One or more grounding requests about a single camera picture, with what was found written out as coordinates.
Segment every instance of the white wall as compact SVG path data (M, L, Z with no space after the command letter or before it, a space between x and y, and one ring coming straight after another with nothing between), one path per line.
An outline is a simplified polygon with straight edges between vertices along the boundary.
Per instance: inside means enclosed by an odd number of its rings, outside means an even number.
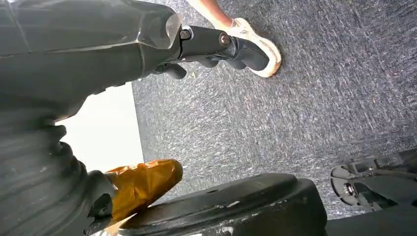
M63 120L74 155L88 171L143 162L131 83L87 98L77 115Z

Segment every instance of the white sneaker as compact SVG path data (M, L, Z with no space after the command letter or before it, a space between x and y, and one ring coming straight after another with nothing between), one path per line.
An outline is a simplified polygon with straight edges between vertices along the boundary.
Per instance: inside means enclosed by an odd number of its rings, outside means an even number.
M269 57L268 65L260 71L251 69L253 73L265 78L276 73L282 61L279 49L270 40L257 35L245 19L235 18L233 19L232 27L229 29L217 29L225 31L228 35L249 40L265 52L265 54Z

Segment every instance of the black sleeve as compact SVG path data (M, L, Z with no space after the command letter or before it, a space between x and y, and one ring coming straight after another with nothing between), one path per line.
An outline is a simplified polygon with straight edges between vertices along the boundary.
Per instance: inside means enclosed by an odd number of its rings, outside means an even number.
M111 219L112 184L101 172L87 173L60 142L66 130L49 119L52 110L2 103L0 235L89 235ZM97 210L99 199L105 203Z

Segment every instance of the black mount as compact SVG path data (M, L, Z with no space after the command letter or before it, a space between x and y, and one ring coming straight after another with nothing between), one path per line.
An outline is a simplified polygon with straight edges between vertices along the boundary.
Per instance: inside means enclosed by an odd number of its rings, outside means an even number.
M227 33L197 26L184 26L179 31L181 53L178 58L160 64L153 74L168 73L175 79L182 79L186 71L177 63L198 61L212 68L220 60L231 67L241 70L249 67L253 70L264 69L268 56L254 43L229 36Z
M348 205L379 211L395 205L417 206L417 149L348 165L331 172L331 184Z

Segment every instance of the black machine part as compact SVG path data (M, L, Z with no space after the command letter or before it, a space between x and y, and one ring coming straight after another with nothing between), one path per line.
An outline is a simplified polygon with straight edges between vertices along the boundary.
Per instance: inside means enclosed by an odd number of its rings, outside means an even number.
M417 148L335 167L331 184L341 201L379 211L417 206Z

